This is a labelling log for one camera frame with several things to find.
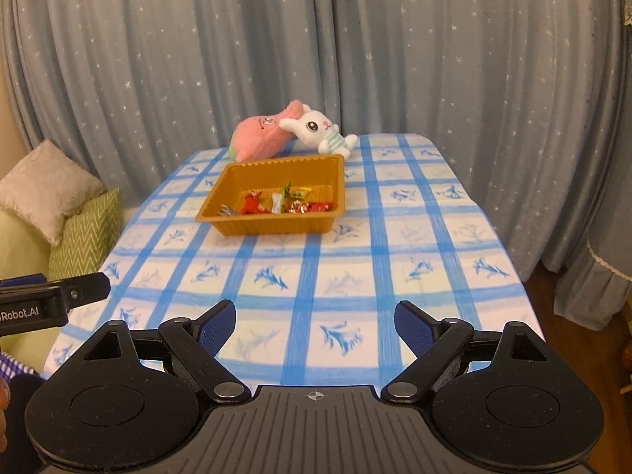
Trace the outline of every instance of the plastic tray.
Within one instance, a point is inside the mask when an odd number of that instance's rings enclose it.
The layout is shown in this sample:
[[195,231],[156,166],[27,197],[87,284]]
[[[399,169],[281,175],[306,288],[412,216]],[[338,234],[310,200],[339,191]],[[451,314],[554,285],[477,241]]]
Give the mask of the plastic tray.
[[[239,210],[246,194],[261,191],[261,204],[272,206],[272,194],[292,187],[309,187],[307,201],[333,201],[329,212],[219,216],[220,205]],[[344,159],[340,154],[292,156],[231,164],[195,216],[211,223],[222,235],[279,235],[327,233],[334,219],[344,213]]]

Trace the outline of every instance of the curtain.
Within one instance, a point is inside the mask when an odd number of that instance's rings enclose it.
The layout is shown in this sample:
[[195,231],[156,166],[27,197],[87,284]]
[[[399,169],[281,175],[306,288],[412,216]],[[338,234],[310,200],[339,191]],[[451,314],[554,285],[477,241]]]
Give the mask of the curtain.
[[248,115],[337,104],[331,0],[2,0],[16,114],[136,206]]
[[621,0],[333,0],[342,129],[430,138],[522,279],[585,227],[623,84]]
[[612,151],[623,0],[2,0],[24,136],[137,204],[247,115],[298,98],[416,132],[522,279],[581,240]]
[[604,328],[632,293],[631,77],[628,63],[621,125],[598,209],[555,290],[554,312],[592,330]]

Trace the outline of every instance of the tablecloth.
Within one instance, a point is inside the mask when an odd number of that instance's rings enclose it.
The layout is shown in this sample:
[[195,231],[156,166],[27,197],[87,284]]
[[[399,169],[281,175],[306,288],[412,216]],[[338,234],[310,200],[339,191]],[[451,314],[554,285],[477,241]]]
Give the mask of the tablecloth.
[[494,229],[428,139],[362,136],[345,164],[346,213],[322,235],[224,237],[197,224],[228,163],[225,148],[195,153],[139,208],[102,267],[110,297],[72,312],[45,376],[109,319],[155,328],[222,299],[237,325],[217,357],[252,389],[380,388],[415,359],[394,329],[401,299],[476,329],[521,320],[540,332]]

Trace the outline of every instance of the pink plush toy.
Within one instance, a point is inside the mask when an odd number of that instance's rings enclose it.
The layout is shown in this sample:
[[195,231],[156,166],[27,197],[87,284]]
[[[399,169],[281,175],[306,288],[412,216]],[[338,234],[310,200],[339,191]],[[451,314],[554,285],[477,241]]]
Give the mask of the pink plush toy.
[[303,115],[303,104],[298,100],[277,115],[254,115],[237,125],[228,154],[237,162],[264,160],[280,153],[295,137],[279,126],[281,119],[299,119]]

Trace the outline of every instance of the red candy wrapper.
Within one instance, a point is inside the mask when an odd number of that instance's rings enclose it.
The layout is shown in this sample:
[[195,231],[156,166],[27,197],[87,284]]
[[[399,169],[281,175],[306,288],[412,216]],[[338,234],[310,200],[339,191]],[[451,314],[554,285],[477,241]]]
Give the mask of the red candy wrapper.
[[334,204],[331,201],[328,201],[328,202],[314,201],[313,203],[310,203],[309,205],[310,205],[309,212],[329,212],[331,209],[334,208]]
[[246,201],[239,210],[239,215],[250,215],[253,213],[270,213],[270,210],[265,209],[261,203],[259,203],[259,198],[261,197],[261,192],[252,191],[246,195]]

